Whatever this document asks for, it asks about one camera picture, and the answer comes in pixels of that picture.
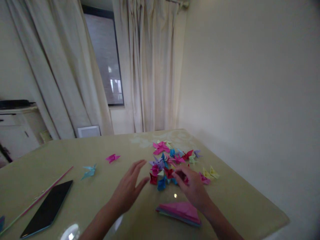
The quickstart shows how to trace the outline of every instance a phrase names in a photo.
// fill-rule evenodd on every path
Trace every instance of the window frame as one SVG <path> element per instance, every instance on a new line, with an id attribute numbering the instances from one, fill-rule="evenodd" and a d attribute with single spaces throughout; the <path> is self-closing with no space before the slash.
<path id="1" fill-rule="evenodd" d="M 109 19 L 112 19 L 112 21 L 113 21 L 113 29 L 114 29 L 114 37 L 115 37 L 115 40 L 116 40 L 117 57 L 118 57 L 118 65 L 119 65 L 119 75 L 120 75 L 120 81 L 121 81 L 121 94 L 122 94 L 122 102 L 123 103 L 108 103 L 108 106 L 109 107 L 124 106 L 123 86 L 122 86 L 123 83 L 122 83 L 122 77 L 121 77 L 118 42 L 117 42 L 117 33 L 116 33 L 116 24 L 114 22 L 114 14 L 113 14 L 112 11 L 108 11 L 108 10 L 104 10 L 104 9 L 89 7 L 89 6 L 86 6 L 86 5 L 81 5 L 81 6 L 82 6 L 82 10 L 83 10 L 84 14 L 89 14 L 89 15 L 94 15 L 94 16 L 98 16 L 98 17 L 109 18 Z"/>

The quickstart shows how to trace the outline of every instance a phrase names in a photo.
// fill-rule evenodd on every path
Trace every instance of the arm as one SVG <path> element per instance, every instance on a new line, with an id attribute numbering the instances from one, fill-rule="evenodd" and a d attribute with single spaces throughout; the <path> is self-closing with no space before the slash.
<path id="1" fill-rule="evenodd" d="M 136 187 L 140 169 L 145 164 L 145 160 L 132 164 L 121 179 L 109 202 L 97 213 L 79 240 L 102 240 L 113 223 L 132 207 L 141 190 L 149 181 L 149 177 L 145 177 Z"/>
<path id="2" fill-rule="evenodd" d="M 211 201 L 208 193 L 203 187 L 201 177 L 198 173 L 192 171 L 188 167 L 180 165 L 176 168 L 173 176 L 177 180 L 182 192 L 186 195 L 189 202 L 210 222 L 219 240 L 243 240 L 240 234 L 223 216 L 218 207 Z M 189 185 L 186 185 L 180 176 L 188 177 Z"/>

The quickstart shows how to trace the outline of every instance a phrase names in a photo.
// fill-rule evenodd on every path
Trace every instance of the cabinet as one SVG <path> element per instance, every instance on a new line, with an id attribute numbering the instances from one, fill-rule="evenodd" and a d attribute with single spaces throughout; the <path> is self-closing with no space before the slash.
<path id="1" fill-rule="evenodd" d="M 0 110 L 0 144 L 12 160 L 43 144 L 40 133 L 46 130 L 37 106 Z"/>

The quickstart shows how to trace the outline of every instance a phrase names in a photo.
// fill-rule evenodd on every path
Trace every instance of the black device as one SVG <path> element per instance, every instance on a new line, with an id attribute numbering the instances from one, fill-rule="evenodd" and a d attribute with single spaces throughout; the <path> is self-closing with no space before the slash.
<path id="1" fill-rule="evenodd" d="M 51 189 L 20 238 L 25 239 L 51 226 L 72 185 L 72 180 Z"/>
<path id="2" fill-rule="evenodd" d="M 16 109 L 30 107 L 33 102 L 28 100 L 5 100 L 0 101 L 0 109 Z"/>

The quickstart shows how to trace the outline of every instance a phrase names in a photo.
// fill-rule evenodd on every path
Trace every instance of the smartphone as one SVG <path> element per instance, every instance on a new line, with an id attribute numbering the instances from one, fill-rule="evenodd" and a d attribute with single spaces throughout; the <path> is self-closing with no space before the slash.
<path id="1" fill-rule="evenodd" d="M 20 239 L 30 237 L 51 226 L 70 190 L 72 182 L 73 181 L 71 180 L 54 186 L 51 189 L 48 196 L 21 234 Z"/>

